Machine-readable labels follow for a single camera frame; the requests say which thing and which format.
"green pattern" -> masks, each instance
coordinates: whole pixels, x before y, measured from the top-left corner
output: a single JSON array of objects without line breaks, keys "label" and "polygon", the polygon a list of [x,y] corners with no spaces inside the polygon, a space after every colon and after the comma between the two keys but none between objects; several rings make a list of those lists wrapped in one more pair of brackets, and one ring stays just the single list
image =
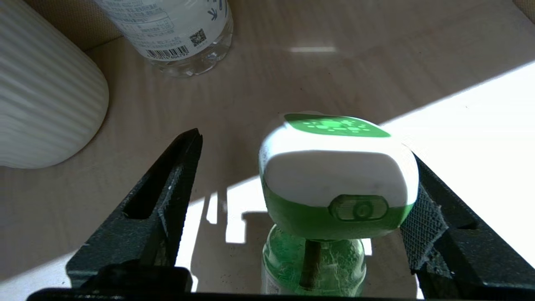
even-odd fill
[{"label": "green pattern", "polygon": [[344,117],[311,114],[286,114],[286,121],[299,131],[331,136],[390,137],[390,134],[366,121]]}]

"bottle label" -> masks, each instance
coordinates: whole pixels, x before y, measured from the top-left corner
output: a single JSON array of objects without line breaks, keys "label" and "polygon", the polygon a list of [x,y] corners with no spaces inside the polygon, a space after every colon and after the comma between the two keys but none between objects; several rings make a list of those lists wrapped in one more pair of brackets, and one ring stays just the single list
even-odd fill
[{"label": "bottle label", "polygon": [[95,0],[144,57],[178,61],[199,53],[223,31],[227,0]]},{"label": "bottle label", "polygon": [[262,262],[262,287],[261,293],[264,295],[295,295],[294,292],[279,285],[277,280],[271,276]]}]

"light wood grain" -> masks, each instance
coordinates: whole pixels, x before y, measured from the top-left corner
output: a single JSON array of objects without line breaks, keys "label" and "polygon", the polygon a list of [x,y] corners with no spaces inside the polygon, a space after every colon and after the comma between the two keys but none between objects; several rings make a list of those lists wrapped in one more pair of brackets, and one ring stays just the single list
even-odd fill
[{"label": "light wood grain", "polygon": [[[204,135],[192,199],[204,198],[258,173],[258,147],[279,112],[381,123],[535,59],[535,27],[510,1],[242,0],[231,7],[231,51],[201,76],[166,78],[122,38],[89,53],[110,87],[108,115],[93,141],[54,167],[0,169],[3,279],[75,250],[185,130]],[[291,51],[302,47],[335,51]],[[269,220],[258,224],[264,235]],[[221,240],[221,229],[204,233],[197,257]],[[366,294],[415,287],[403,252],[389,251],[399,250],[399,237],[376,241],[375,253],[388,264],[372,260],[381,272]],[[259,262],[261,243],[244,258]],[[209,266],[195,268],[206,275],[200,290],[259,287],[259,278],[242,279],[221,265],[232,275],[226,283],[210,278]]]}]

